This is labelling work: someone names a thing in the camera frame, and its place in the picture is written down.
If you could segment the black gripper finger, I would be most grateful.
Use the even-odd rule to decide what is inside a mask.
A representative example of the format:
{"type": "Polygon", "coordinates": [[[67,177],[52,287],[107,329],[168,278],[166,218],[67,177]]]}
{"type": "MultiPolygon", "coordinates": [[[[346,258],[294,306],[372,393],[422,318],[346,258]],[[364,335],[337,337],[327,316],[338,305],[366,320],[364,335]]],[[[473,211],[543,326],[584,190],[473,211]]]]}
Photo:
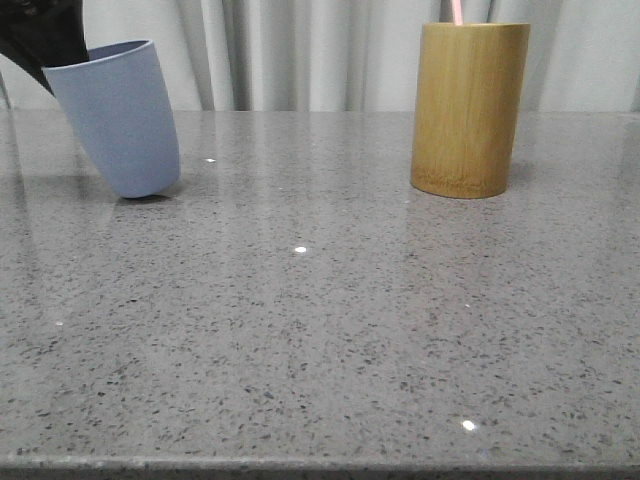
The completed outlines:
{"type": "Polygon", "coordinates": [[[49,91],[44,68],[89,60],[82,0],[1,0],[1,54],[49,91]]]}

